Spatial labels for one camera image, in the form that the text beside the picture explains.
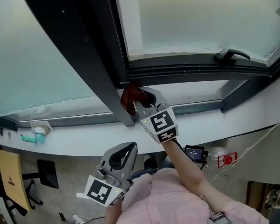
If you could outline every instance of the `wire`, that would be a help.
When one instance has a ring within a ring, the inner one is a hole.
[[[98,220],[98,219],[100,219],[100,218],[105,218],[105,217],[97,217],[97,218],[91,219],[91,220],[89,220],[88,222],[86,222],[85,224],[87,224],[87,223],[89,223],[89,222],[91,222],[91,221]]]
[[[234,164],[232,166],[227,166],[226,168],[224,168],[220,173],[218,173],[211,181],[210,183],[212,183],[221,173],[225,172],[228,168],[233,168],[234,166],[236,166],[236,164],[238,163],[238,161],[247,153],[249,152],[252,148],[254,148],[257,144],[259,144],[266,136],[268,136],[270,134],[270,132],[272,132],[275,128],[277,128],[280,125],[280,123],[274,125],[264,136],[262,136],[256,143],[254,143],[251,147],[248,147],[245,149],[245,151],[243,152],[242,155],[240,155],[235,161]]]
[[[174,141],[174,143],[176,143],[176,144],[178,145],[178,147],[186,154],[185,150],[182,148],[182,146],[179,144],[179,142],[177,141],[176,138],[173,138],[172,141]],[[204,165],[207,163],[207,161],[206,161],[207,156],[208,156],[208,153],[207,153],[207,155],[206,155],[206,157],[205,157],[205,160],[203,160],[203,163],[202,163],[202,166],[201,166],[200,170],[202,170],[203,167],[204,167]]]

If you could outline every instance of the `red cloth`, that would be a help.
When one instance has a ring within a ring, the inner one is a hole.
[[[138,100],[143,105],[149,105],[145,92],[138,89],[141,86],[142,84],[140,82],[131,83],[124,89],[121,96],[122,107],[133,116],[136,114],[134,101]]]

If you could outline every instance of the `white wall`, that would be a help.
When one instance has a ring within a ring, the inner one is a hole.
[[[280,79],[237,108],[223,114],[220,111],[177,116],[179,142],[198,145],[261,129],[280,122]],[[44,144],[21,141],[21,134],[32,135],[29,129],[19,129],[0,136],[0,144],[23,150],[60,155],[102,156],[105,150],[122,142],[135,141],[139,153],[161,151],[139,123],[125,127],[121,123],[59,127],[46,137]]]
[[[268,131],[269,129],[265,129],[220,140],[208,146],[225,146],[228,152],[237,152],[239,157],[246,148],[251,147]],[[280,126],[246,153],[234,168],[226,170],[224,174],[256,182],[280,184]]]

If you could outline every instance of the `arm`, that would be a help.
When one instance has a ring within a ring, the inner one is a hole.
[[[191,193],[203,196],[213,212],[220,212],[226,204],[232,201],[230,197],[219,192],[207,181],[202,171],[175,142],[169,140],[162,145],[185,187]]]
[[[112,207],[107,207],[104,224],[116,224],[121,215],[121,201],[119,200]]]

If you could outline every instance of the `black chair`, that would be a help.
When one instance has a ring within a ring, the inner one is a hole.
[[[38,173],[22,174],[23,180],[39,178],[42,185],[46,185],[56,189],[59,188],[57,176],[56,176],[55,163],[53,161],[37,160],[37,168],[38,168]],[[32,206],[31,201],[33,201],[38,205],[43,205],[43,202],[41,200],[37,201],[29,193],[31,186],[34,183],[35,183],[34,180],[31,180],[30,184],[25,189],[29,205],[33,210],[35,209],[35,206]],[[5,193],[1,176],[0,176],[0,197],[3,197],[5,200],[11,200]],[[22,216],[25,216],[27,214],[26,209],[21,207],[13,200],[11,201],[13,205],[8,207],[9,211],[16,208]]]
[[[35,202],[36,204],[38,205],[43,205],[43,202],[42,201],[37,201],[35,200],[29,193],[30,191],[30,188],[32,186],[32,184],[34,184],[35,182],[33,180],[31,180],[30,184],[28,185],[28,187],[25,189],[26,191],[26,195],[27,195],[27,199],[28,199],[28,202],[29,202],[29,205],[31,207],[31,209],[35,209],[35,206],[32,206],[31,204],[31,201],[32,200],[33,202]],[[27,210],[23,207],[21,207],[19,204],[17,204],[16,202],[14,202],[12,199],[10,199],[6,193],[5,193],[5,190],[4,190],[4,186],[3,186],[3,182],[2,182],[2,179],[1,179],[1,176],[0,176],[0,197],[4,198],[5,200],[10,200],[13,205],[8,207],[8,210],[11,211],[12,209],[16,208],[18,210],[18,212],[22,215],[22,216],[26,216],[27,214]]]

